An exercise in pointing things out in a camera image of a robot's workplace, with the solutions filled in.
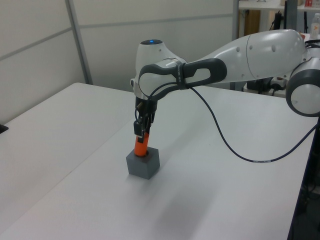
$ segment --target gray cube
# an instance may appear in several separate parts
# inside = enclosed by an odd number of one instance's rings
[[[135,150],[132,150],[126,156],[129,174],[150,179],[156,173],[160,167],[159,151],[156,148],[148,147],[147,152],[146,156],[139,157],[135,155]]]

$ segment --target table surface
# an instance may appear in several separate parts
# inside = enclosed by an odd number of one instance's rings
[[[292,112],[283,98],[197,89],[229,144],[254,160],[286,153],[317,123]],[[225,146],[201,100],[191,90],[176,91],[158,102],[149,146],[159,149],[160,169],[146,180],[128,175],[133,121],[0,239],[287,239],[313,134],[282,160],[246,162]]]
[[[266,1],[239,1],[240,10],[284,10],[285,6],[280,5],[280,0],[266,0]],[[305,7],[305,4],[301,4],[297,8],[298,11],[307,12],[319,12],[320,7]]]
[[[129,92],[75,83],[5,124],[0,233],[123,127],[134,104]]]

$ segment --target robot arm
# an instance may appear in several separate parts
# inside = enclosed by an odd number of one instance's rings
[[[175,90],[211,83],[281,77],[289,80],[289,107],[303,116],[320,116],[320,49],[306,49],[294,30],[248,35],[190,63],[169,51],[162,41],[147,40],[138,47],[135,68],[131,85],[139,118],[134,126],[141,143],[144,133],[149,133],[159,99]]]

